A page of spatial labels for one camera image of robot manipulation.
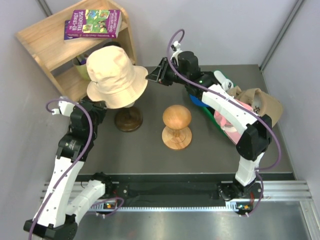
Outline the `cream bucket hat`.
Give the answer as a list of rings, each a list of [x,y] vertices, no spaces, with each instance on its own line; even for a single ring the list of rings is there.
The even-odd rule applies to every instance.
[[[148,85],[148,70],[133,65],[125,50],[115,45],[92,52],[86,69],[90,78],[87,96],[93,102],[104,101],[109,109],[134,104]]]

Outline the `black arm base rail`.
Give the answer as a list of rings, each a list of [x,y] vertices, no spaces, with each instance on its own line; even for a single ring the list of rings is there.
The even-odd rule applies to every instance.
[[[259,181],[233,186],[231,173],[108,174],[106,197],[121,197],[125,207],[222,207],[227,200],[258,200]]]

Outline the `pink baseball cap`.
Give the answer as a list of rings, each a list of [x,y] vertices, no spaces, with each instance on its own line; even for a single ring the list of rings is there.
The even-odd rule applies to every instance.
[[[213,117],[224,134],[236,145],[241,138],[241,135],[236,128],[216,110],[214,110]]]

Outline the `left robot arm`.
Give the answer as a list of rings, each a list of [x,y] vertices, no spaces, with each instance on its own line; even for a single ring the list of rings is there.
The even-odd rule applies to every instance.
[[[52,115],[69,118],[67,133],[60,139],[55,154],[54,169],[40,208],[23,226],[28,239],[37,236],[43,240],[72,240],[79,223],[98,198],[109,198],[114,191],[108,177],[98,174],[73,200],[70,200],[76,178],[84,166],[98,126],[106,116],[103,101],[82,99],[72,101],[61,96],[55,99],[57,108],[46,110]]]

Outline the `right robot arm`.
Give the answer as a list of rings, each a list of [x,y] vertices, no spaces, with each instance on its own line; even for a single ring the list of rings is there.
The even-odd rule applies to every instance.
[[[240,155],[238,170],[229,186],[220,186],[226,200],[245,198],[252,191],[260,160],[272,140],[272,120],[244,108],[223,89],[213,72],[201,71],[198,58],[191,51],[178,54],[176,60],[162,58],[146,79],[170,86],[182,84],[187,92],[220,113],[240,134],[236,150]]]

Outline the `tan baseball cap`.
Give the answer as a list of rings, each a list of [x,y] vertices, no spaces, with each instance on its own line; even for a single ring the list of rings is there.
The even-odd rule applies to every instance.
[[[251,106],[252,110],[259,116],[268,115],[271,118],[272,127],[277,124],[283,114],[283,105],[275,97],[260,88],[241,90],[238,86],[235,86],[229,89],[227,93],[236,100]]]

